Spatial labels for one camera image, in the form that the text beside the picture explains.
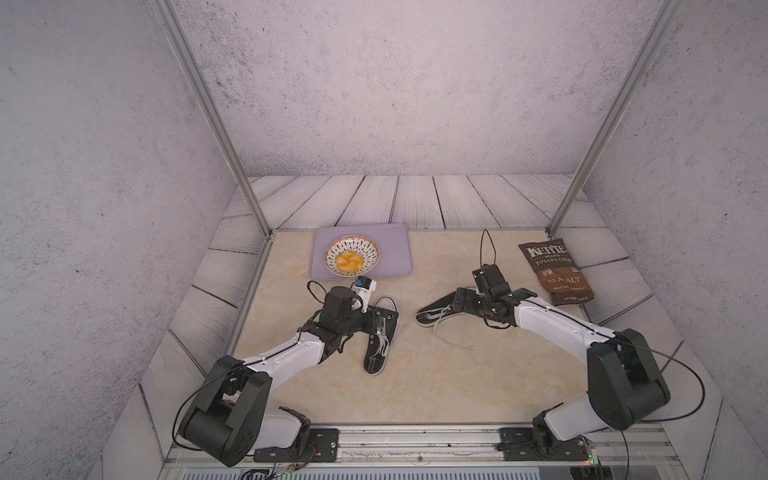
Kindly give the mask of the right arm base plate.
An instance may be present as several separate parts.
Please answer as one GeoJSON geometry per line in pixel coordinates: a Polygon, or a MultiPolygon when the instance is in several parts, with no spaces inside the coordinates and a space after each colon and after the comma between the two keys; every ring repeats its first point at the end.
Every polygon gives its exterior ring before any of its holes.
{"type": "Polygon", "coordinates": [[[544,410],[532,420],[531,427],[505,427],[499,429],[500,442],[495,449],[505,461],[586,462],[593,455],[583,436],[559,440],[545,421],[549,410],[544,410]]]}

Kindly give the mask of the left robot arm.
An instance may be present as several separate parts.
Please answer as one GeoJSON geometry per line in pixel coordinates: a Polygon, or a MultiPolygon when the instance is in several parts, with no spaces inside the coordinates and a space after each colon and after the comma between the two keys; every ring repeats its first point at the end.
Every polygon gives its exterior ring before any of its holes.
{"type": "Polygon", "coordinates": [[[269,396],[304,370],[317,366],[357,333],[369,338],[364,367],[371,375],[386,364],[397,331],[395,301],[369,301],[374,288],[334,286],[285,343],[256,356],[220,357],[202,385],[182,402],[171,438],[180,448],[201,451],[227,467],[251,455],[257,460],[309,463],[318,455],[312,422],[304,414],[268,407],[269,396]]]}

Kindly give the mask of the black canvas sneaker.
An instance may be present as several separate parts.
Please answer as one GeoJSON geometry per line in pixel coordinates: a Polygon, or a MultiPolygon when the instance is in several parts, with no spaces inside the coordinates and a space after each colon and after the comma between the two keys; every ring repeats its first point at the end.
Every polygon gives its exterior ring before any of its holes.
{"type": "Polygon", "coordinates": [[[370,376],[378,375],[384,370],[399,321],[399,309],[392,297],[379,298],[373,307],[382,317],[375,318],[374,333],[369,335],[364,356],[363,369],[370,376]]]}
{"type": "Polygon", "coordinates": [[[447,340],[438,332],[439,326],[444,321],[451,317],[462,315],[462,312],[454,307],[455,298],[456,292],[452,292],[427,305],[426,307],[421,308],[415,315],[415,321],[419,326],[423,328],[429,328],[432,332],[432,335],[442,343],[463,350],[472,350],[470,346],[454,343],[447,340]]]}

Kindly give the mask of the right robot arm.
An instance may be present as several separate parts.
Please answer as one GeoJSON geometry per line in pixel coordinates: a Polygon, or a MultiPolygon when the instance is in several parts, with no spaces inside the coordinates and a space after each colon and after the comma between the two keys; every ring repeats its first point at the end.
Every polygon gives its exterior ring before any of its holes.
{"type": "Polygon", "coordinates": [[[671,399],[644,336],[613,331],[575,318],[528,289],[513,290],[497,265],[472,272],[474,289],[459,288],[450,301],[454,312],[534,333],[586,368],[586,393],[536,418],[547,440],[571,440],[611,428],[625,430],[667,405],[671,399]]]}

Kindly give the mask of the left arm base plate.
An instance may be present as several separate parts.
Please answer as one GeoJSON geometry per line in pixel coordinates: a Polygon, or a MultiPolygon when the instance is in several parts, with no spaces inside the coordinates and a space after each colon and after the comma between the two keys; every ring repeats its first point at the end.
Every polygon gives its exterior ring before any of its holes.
{"type": "Polygon", "coordinates": [[[252,458],[257,463],[333,463],[339,436],[335,428],[304,428],[289,447],[255,449],[252,458]]]}

